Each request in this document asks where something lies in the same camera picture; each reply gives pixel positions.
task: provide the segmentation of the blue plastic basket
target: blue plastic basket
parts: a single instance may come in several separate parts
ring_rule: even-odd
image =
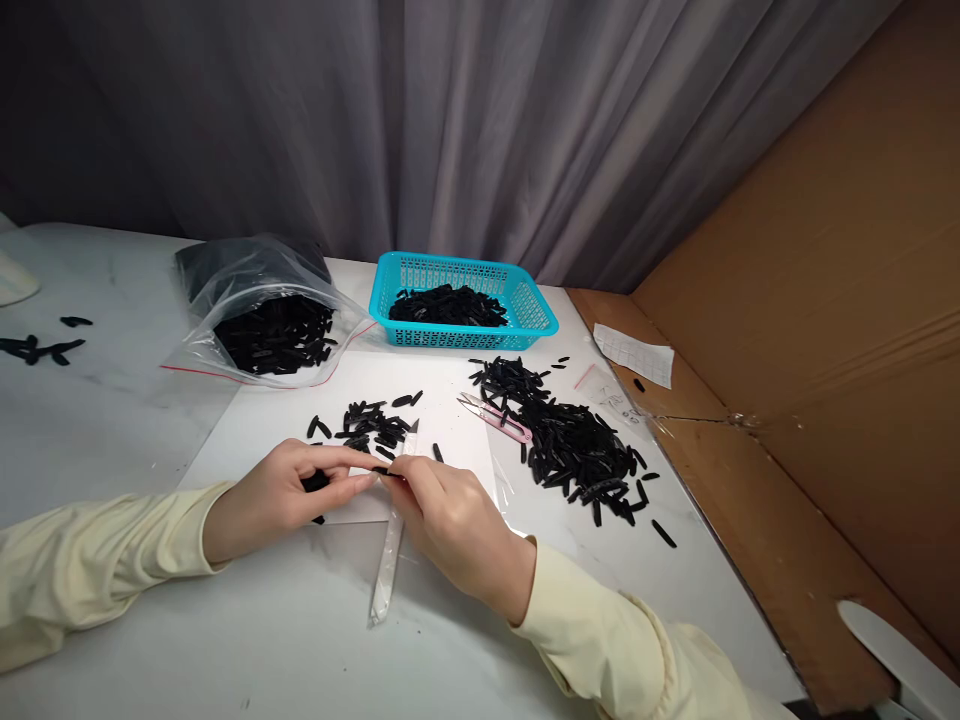
[[[507,324],[487,328],[390,319],[390,308],[399,291],[430,290],[446,283],[454,288],[467,285],[495,297],[507,309]],[[525,350],[560,327],[533,278],[523,268],[420,253],[390,252],[380,256],[370,296],[370,314],[386,328],[394,345]]]

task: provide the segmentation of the gray curtain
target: gray curtain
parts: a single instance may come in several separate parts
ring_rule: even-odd
[[[22,0],[0,211],[630,291],[898,0]]]

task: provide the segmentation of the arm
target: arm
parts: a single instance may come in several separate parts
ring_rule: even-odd
[[[472,473],[400,457],[384,478],[417,546],[464,592],[537,647],[568,695],[601,716],[657,720],[792,718],[741,685],[690,626],[597,583],[560,553],[514,535]]]
[[[726,655],[689,625],[668,625],[640,600],[600,585],[541,546],[516,632],[568,695],[616,718],[793,718],[744,688]]]
[[[66,634],[119,617],[149,587],[211,575],[369,488],[376,458],[278,445],[238,484],[87,502],[0,531],[0,672],[57,652]],[[301,478],[330,484],[307,494]]]
[[[172,577],[211,575],[201,545],[230,486],[76,503],[0,532],[0,672],[57,652]]]

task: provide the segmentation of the marble table surface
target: marble table surface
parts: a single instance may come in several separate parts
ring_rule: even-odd
[[[172,255],[191,241],[47,224],[0,235],[0,250],[42,282],[0,308],[0,336],[85,337],[72,365],[26,366],[0,356],[0,525],[68,502],[176,487],[229,404],[230,381],[158,366],[186,334]],[[337,287],[366,306],[376,266],[329,260]],[[560,288],[541,288],[557,335],[524,351],[560,400],[591,366],[608,372]],[[70,330],[61,315],[96,321]],[[405,354],[477,351],[396,348],[377,326],[347,350]],[[317,392],[322,402],[322,388]],[[598,580],[644,598],[670,621],[700,626],[743,679],[781,701],[804,697],[762,615],[681,482],[643,428],[622,433],[661,478],[649,515],[602,528],[579,504],[544,491],[517,446],[488,428],[501,511],[574,558]],[[676,540],[671,550],[649,524]],[[0,677],[7,718],[594,717],[568,700],[534,650],[460,595],[406,541],[387,623],[367,628],[384,523],[306,527],[216,578],[145,593],[120,620],[71,636],[58,655]]]

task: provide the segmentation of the cream long-sleeve shirt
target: cream long-sleeve shirt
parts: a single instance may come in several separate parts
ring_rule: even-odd
[[[57,652],[66,633],[119,617],[168,578],[214,574],[203,524],[229,487],[77,503],[0,532],[0,672]],[[795,720],[741,685],[702,632],[665,625],[542,544],[515,632],[561,690],[594,700],[601,716]]]

